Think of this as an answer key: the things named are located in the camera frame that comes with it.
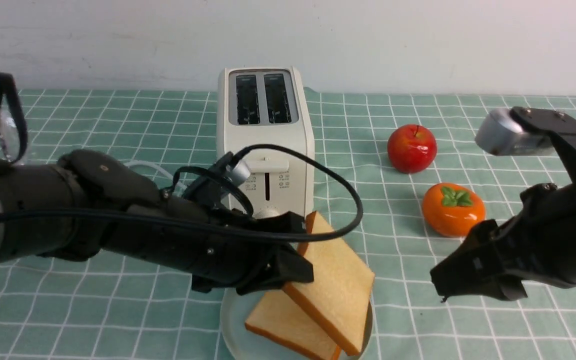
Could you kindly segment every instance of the toaster lever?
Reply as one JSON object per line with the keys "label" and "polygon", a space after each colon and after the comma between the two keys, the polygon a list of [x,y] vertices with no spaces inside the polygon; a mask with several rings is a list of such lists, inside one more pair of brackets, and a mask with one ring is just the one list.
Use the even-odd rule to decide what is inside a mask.
{"label": "toaster lever", "polygon": [[246,160],[246,164],[250,173],[285,173],[288,171],[288,160],[265,157],[263,160]]}

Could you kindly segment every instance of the bread crust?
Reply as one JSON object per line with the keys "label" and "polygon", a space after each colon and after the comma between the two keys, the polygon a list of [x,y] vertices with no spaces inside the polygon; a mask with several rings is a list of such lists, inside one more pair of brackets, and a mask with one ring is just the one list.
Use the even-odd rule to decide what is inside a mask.
{"label": "bread crust", "polygon": [[[318,213],[314,211],[306,216],[306,231],[308,234],[313,233],[314,221],[317,217],[317,214]],[[299,255],[306,255],[308,244],[309,243],[298,244],[297,252]],[[299,307],[303,309],[304,312],[306,312],[306,314],[311,317],[313,321],[317,323],[320,328],[322,328],[322,330],[325,331],[348,356],[357,356],[361,354],[362,349],[354,346],[354,344],[352,344],[352,342],[347,337],[345,337],[345,335],[340,330],[338,330],[338,328],[336,328],[330,321],[328,321],[322,312],[320,312],[317,307],[315,307],[315,305],[306,296],[304,296],[304,294],[298,291],[292,283],[287,282],[282,287],[282,290],[288,294],[292,301],[295,301],[295,303],[299,305]]]}
{"label": "bread crust", "polygon": [[326,357],[322,357],[319,356],[318,354],[310,351],[309,349],[286,339],[282,339],[281,337],[275,336],[273,333],[267,331],[267,330],[263,330],[263,328],[259,328],[257,326],[253,326],[250,325],[248,323],[245,323],[244,326],[246,327],[246,330],[248,330],[251,333],[254,333],[256,335],[259,335],[260,337],[265,337],[268,340],[275,342],[285,348],[290,349],[291,351],[295,351],[295,353],[299,353],[303,356],[305,356],[306,358],[309,358],[309,360],[338,360],[339,356],[341,355],[341,347],[336,346],[336,349],[334,350],[334,353],[331,357],[326,358]]}

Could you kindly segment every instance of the green checkered tablecloth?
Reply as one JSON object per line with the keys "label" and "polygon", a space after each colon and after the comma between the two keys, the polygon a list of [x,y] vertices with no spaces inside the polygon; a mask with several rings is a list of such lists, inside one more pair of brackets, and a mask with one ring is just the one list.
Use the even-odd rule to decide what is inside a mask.
{"label": "green checkered tablecloth", "polygon": [[[32,162],[75,148],[146,160],[174,171],[216,159],[215,93],[186,91],[21,91]],[[527,283],[528,299],[469,296],[440,303],[429,270],[457,248],[425,225],[420,199],[438,182],[473,189],[489,217],[521,210],[519,193],[570,182],[560,160],[493,157],[473,142],[495,107],[530,105],[576,117],[576,96],[386,95],[306,90],[317,159],[363,198],[361,226],[345,237],[376,273],[376,326],[367,360],[576,359],[576,289]],[[421,124],[438,155],[404,175],[387,161],[393,130]],[[158,185],[169,180],[137,168]],[[354,214],[341,186],[316,175],[315,207],[334,227]],[[222,291],[190,291],[190,276],[103,251],[89,262],[27,257],[0,264],[0,360],[226,360]]]}

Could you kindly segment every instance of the orange persimmon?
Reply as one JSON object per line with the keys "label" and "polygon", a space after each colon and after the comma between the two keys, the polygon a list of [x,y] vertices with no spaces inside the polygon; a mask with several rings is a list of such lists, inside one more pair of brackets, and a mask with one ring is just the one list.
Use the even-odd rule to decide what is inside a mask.
{"label": "orange persimmon", "polygon": [[486,217],[482,199],[466,187],[441,182],[425,192],[422,201],[425,221],[444,237],[459,238]]}

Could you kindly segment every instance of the white toaster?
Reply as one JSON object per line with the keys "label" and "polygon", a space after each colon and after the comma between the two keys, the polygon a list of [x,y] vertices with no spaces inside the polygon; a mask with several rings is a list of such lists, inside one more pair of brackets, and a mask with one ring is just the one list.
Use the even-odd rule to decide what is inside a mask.
{"label": "white toaster", "polygon": [[[272,144],[315,158],[302,77],[293,67],[226,68],[219,76],[217,155]],[[240,185],[254,217],[313,211],[315,168],[287,153],[258,149],[244,157],[250,177]],[[243,211],[229,195],[224,205]]]}

